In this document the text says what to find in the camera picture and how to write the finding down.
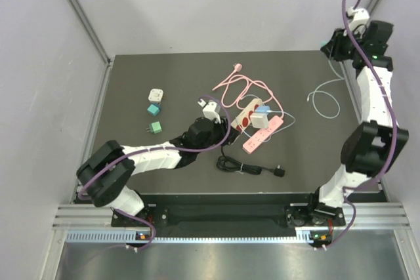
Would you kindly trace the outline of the beige red power strip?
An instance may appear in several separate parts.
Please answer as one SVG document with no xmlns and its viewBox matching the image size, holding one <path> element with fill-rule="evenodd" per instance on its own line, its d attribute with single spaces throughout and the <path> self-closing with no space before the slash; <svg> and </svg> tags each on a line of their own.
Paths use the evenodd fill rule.
<svg viewBox="0 0 420 280">
<path fill-rule="evenodd" d="M 260 98 L 253 98 L 242 111 L 232 120 L 230 126 L 239 131 L 243 132 L 247 127 L 251 125 L 251 115 L 255 110 L 263 105 L 263 101 Z"/>
</svg>

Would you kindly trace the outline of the white usb charger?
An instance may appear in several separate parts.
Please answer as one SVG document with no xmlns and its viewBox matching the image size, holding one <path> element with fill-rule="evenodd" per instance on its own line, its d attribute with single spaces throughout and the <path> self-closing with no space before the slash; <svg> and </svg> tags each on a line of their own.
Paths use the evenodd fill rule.
<svg viewBox="0 0 420 280">
<path fill-rule="evenodd" d="M 250 121 L 252 126 L 256 129 L 266 129 L 269 126 L 268 116 L 266 113 L 252 113 Z"/>
</svg>

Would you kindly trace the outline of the pink power strip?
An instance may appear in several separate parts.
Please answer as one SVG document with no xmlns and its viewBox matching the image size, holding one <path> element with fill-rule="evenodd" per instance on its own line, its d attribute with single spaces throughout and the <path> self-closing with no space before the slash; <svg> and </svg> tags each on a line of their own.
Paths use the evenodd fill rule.
<svg viewBox="0 0 420 280">
<path fill-rule="evenodd" d="M 279 116 L 273 116 L 269 121 L 269 126 L 266 129 L 259 129 L 249 140 L 247 140 L 242 148 L 248 153 L 252 154 L 258 149 L 270 136 L 276 132 L 284 123 L 284 120 Z"/>
</svg>

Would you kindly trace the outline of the green usb charger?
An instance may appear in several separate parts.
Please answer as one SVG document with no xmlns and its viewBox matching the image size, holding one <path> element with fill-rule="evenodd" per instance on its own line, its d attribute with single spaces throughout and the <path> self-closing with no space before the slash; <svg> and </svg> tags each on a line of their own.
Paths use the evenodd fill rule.
<svg viewBox="0 0 420 280">
<path fill-rule="evenodd" d="M 162 126 L 159 121 L 155 121 L 153 123 L 150 123 L 148 127 L 146 128 L 146 132 L 149 132 L 151 134 L 158 134 L 162 132 Z"/>
</svg>

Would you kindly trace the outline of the white square plug adapter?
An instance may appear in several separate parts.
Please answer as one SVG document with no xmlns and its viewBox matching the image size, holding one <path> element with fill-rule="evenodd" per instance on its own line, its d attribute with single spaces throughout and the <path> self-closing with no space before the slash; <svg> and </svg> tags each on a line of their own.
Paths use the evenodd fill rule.
<svg viewBox="0 0 420 280">
<path fill-rule="evenodd" d="M 160 104 L 163 100 L 164 92 L 162 89 L 151 89 L 148 95 L 148 101 L 154 104 Z"/>
</svg>

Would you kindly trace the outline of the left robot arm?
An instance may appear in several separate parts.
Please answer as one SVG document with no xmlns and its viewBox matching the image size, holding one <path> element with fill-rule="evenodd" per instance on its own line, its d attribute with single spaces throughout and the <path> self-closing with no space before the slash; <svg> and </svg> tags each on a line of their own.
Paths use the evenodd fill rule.
<svg viewBox="0 0 420 280">
<path fill-rule="evenodd" d="M 144 224 L 149 210 L 140 194 L 127 187 L 130 177 L 160 169 L 180 169 L 193 163 L 198 154 L 232 144 L 240 135 L 226 117 L 220 122 L 200 117 L 182 135 L 153 146 L 122 146 L 115 140 L 102 145 L 76 176 L 96 207 L 111 207 L 126 213 L 134 225 Z"/>
</svg>

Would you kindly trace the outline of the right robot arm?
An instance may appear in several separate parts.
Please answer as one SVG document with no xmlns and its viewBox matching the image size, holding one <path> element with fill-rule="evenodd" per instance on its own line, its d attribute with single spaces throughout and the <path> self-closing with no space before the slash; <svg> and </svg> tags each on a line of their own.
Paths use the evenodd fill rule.
<svg viewBox="0 0 420 280">
<path fill-rule="evenodd" d="M 320 49 L 331 60 L 352 62 L 361 94 L 362 118 L 343 144 L 339 169 L 310 195 L 306 217 L 313 224 L 338 217 L 345 198 L 378 181 L 409 139 L 409 132 L 398 127 L 392 110 L 393 63 L 385 56 L 392 31 L 392 24 L 372 20 L 354 40 L 343 29 L 336 29 Z"/>
</svg>

